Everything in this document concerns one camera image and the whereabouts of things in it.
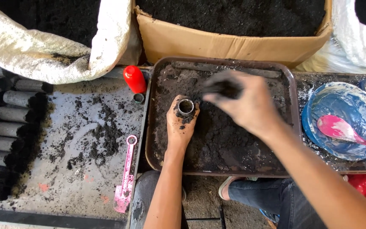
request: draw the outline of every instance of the hand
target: hand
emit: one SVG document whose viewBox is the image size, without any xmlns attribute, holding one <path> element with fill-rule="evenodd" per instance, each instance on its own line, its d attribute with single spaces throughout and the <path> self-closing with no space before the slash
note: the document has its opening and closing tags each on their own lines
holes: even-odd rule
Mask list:
<svg viewBox="0 0 366 229">
<path fill-rule="evenodd" d="M 176 96 L 166 117 L 168 121 L 168 149 L 169 147 L 183 148 L 185 152 L 186 147 L 193 136 L 194 126 L 196 125 L 198 114 L 200 113 L 200 107 L 199 103 L 196 103 L 192 120 L 188 121 L 191 117 L 185 118 L 185 121 L 188 121 L 188 123 L 184 122 L 184 124 L 182 124 L 183 118 L 176 115 L 179 114 L 177 104 L 182 99 L 188 99 L 188 97 L 184 95 Z"/>
<path fill-rule="evenodd" d="M 216 84 L 220 87 L 230 84 L 240 92 L 236 98 L 228 98 L 209 89 L 216 88 Z M 230 115 L 234 122 L 258 137 L 283 123 L 263 77 L 227 70 L 211 76 L 205 83 L 205 91 L 203 100 L 212 102 Z"/>
</svg>

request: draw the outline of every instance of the cardboard box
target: cardboard box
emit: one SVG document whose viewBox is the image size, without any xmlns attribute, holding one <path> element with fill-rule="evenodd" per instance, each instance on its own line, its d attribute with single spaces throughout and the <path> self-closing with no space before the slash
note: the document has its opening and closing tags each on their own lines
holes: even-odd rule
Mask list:
<svg viewBox="0 0 366 229">
<path fill-rule="evenodd" d="M 232 58 L 274 61 L 294 68 L 329 39 L 332 31 L 331 0 L 315 37 L 244 37 L 204 32 L 152 18 L 135 7 L 139 29 L 149 62 L 166 56 Z"/>
</svg>

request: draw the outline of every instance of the red bottle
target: red bottle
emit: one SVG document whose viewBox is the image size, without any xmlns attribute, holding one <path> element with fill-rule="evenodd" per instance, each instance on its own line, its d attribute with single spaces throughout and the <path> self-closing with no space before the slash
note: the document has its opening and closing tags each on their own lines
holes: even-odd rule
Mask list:
<svg viewBox="0 0 366 229">
<path fill-rule="evenodd" d="M 124 69 L 124 79 L 133 93 L 146 92 L 146 82 L 144 75 L 137 66 L 129 65 Z"/>
</svg>

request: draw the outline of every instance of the white sack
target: white sack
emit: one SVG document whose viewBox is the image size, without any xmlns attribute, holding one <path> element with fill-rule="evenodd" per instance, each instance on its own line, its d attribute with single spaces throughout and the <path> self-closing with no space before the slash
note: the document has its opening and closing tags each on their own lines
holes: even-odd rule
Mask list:
<svg viewBox="0 0 366 229">
<path fill-rule="evenodd" d="M 295 70 L 366 74 L 366 25 L 355 14 L 355 0 L 333 0 L 330 40 Z"/>
<path fill-rule="evenodd" d="M 125 52 L 131 0 L 101 0 L 92 49 L 54 34 L 27 30 L 0 11 L 0 66 L 51 84 L 93 80 L 109 72 Z M 68 57 L 78 57 L 70 64 Z"/>
</svg>

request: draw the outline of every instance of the blue bowl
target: blue bowl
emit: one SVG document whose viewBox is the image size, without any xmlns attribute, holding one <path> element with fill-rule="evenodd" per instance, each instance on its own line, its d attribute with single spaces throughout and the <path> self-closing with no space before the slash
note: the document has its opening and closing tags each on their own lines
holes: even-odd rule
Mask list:
<svg viewBox="0 0 366 229">
<path fill-rule="evenodd" d="M 302 126 L 307 137 L 336 157 L 349 161 L 366 159 L 366 146 L 327 137 L 317 128 L 323 115 L 344 119 L 366 140 L 366 92 L 343 82 L 332 82 L 313 92 L 302 111 Z"/>
</svg>

